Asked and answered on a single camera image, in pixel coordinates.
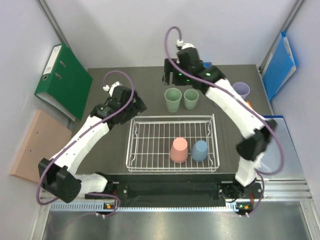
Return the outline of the green cup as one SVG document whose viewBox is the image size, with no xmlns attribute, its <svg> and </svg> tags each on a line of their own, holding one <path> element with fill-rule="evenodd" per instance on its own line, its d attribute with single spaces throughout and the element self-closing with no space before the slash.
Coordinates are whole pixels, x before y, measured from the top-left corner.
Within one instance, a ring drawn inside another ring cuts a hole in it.
<svg viewBox="0 0 320 240">
<path fill-rule="evenodd" d="M 199 93 L 195 89 L 188 89 L 183 94 L 184 106 L 187 110 L 193 110 L 199 99 Z"/>
<path fill-rule="evenodd" d="M 178 88 L 169 88 L 165 91 L 164 98 L 167 110 L 170 113 L 177 112 L 180 106 L 182 92 Z"/>
</svg>

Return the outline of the green cup front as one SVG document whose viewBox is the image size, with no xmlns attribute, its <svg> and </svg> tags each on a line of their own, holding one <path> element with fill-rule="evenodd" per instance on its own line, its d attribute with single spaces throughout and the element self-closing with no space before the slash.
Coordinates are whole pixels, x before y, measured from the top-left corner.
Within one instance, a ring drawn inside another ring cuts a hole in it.
<svg viewBox="0 0 320 240">
<path fill-rule="evenodd" d="M 165 91 L 164 98 L 167 110 L 170 113 L 177 112 L 180 106 L 182 92 L 178 88 L 169 88 Z"/>
</svg>

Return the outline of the purple cup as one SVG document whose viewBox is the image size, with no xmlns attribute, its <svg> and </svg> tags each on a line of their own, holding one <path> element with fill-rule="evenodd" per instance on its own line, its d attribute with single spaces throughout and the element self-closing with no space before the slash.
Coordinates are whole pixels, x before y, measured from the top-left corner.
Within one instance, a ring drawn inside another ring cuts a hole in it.
<svg viewBox="0 0 320 240">
<path fill-rule="evenodd" d="M 236 91 L 238 95 L 240 95 L 244 100 L 247 98 L 249 93 L 251 92 L 251 88 L 244 82 L 236 82 L 233 84 L 233 89 Z"/>
</svg>

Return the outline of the blue cup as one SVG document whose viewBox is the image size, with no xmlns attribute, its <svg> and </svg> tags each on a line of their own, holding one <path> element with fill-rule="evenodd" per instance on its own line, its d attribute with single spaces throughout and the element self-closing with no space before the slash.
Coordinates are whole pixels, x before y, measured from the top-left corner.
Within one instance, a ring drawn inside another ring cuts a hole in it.
<svg viewBox="0 0 320 240">
<path fill-rule="evenodd" d="M 198 140 L 192 147 L 191 158 L 196 162 L 204 161 L 208 156 L 208 144 L 204 140 Z"/>
</svg>

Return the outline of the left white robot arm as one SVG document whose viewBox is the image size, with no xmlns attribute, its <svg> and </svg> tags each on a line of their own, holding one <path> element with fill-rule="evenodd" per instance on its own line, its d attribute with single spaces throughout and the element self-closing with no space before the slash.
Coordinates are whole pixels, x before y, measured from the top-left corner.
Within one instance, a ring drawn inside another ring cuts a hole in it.
<svg viewBox="0 0 320 240">
<path fill-rule="evenodd" d="M 38 164 L 40 187 L 65 203 L 79 195 L 97 193 L 109 198 L 114 187 L 101 173 L 77 174 L 77 170 L 94 145 L 115 125 L 122 125 L 144 112 L 147 107 L 136 90 L 116 82 L 108 86 L 110 96 L 98 104 L 84 125 L 51 159 L 43 158 Z"/>
</svg>

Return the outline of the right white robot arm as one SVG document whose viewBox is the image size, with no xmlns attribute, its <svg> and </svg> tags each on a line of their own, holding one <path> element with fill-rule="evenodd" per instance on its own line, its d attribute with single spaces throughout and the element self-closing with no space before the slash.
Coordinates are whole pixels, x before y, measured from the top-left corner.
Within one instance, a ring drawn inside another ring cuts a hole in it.
<svg viewBox="0 0 320 240">
<path fill-rule="evenodd" d="M 164 60 L 164 84 L 191 85 L 218 105 L 238 127 L 242 141 L 236 145 L 240 156 L 238 170 L 231 188 L 237 198 L 245 198 L 252 191 L 262 156 L 272 140 L 275 120 L 265 120 L 237 94 L 227 77 L 216 66 L 205 67 L 198 50 L 191 43 L 178 40 L 177 58 Z"/>
</svg>

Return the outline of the paperback book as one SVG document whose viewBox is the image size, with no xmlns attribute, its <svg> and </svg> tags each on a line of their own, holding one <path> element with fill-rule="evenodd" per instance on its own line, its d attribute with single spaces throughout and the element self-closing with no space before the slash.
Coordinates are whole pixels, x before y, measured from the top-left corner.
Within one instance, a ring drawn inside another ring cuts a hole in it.
<svg viewBox="0 0 320 240">
<path fill-rule="evenodd" d="M 203 67 L 204 68 L 210 68 L 212 66 L 211 62 L 203 62 Z"/>
</svg>

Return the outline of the pink cup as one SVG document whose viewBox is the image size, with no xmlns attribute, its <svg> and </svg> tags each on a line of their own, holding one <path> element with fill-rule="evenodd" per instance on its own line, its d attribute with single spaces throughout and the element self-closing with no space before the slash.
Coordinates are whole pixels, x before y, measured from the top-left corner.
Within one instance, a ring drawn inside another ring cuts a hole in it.
<svg viewBox="0 0 320 240">
<path fill-rule="evenodd" d="M 170 159 L 175 163 L 183 163 L 188 158 L 188 142 L 183 137 L 176 138 L 170 149 Z"/>
</svg>

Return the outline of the pink board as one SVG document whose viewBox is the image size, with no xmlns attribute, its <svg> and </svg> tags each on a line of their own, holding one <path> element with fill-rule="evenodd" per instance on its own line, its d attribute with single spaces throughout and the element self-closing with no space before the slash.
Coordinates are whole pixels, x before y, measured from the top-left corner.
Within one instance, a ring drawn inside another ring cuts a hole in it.
<svg viewBox="0 0 320 240">
<path fill-rule="evenodd" d="M 71 139 L 72 132 L 43 110 L 37 110 L 9 172 L 30 182 L 40 180 L 38 164 L 49 160 Z"/>
</svg>

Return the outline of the blue folder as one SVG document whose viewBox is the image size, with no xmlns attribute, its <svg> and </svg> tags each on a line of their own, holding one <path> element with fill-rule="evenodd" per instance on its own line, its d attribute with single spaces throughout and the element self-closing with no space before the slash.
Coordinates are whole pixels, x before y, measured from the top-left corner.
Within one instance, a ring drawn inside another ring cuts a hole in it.
<svg viewBox="0 0 320 240">
<path fill-rule="evenodd" d="M 286 32 L 282 31 L 262 71 L 262 81 L 269 101 L 277 95 L 297 67 L 298 59 Z"/>
</svg>

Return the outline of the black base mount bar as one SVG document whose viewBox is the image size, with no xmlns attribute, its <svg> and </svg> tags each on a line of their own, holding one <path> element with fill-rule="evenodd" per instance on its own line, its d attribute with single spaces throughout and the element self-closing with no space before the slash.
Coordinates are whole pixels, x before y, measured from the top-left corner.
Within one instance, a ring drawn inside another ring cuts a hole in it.
<svg viewBox="0 0 320 240">
<path fill-rule="evenodd" d="M 226 201 L 252 201 L 262 196 L 255 182 L 241 191 L 232 173 L 106 174 L 104 194 L 121 207 L 222 207 Z"/>
</svg>

